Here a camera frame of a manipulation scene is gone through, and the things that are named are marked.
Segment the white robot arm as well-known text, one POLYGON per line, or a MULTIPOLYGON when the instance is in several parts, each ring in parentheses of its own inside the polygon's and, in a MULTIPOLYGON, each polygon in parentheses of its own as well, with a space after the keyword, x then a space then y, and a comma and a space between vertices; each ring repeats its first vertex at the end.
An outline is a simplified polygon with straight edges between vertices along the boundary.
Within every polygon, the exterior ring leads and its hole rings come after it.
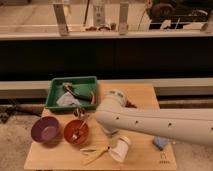
POLYGON ((213 109, 127 108, 127 96, 110 90, 96 109, 96 121, 108 132, 124 129, 213 146, 213 109))

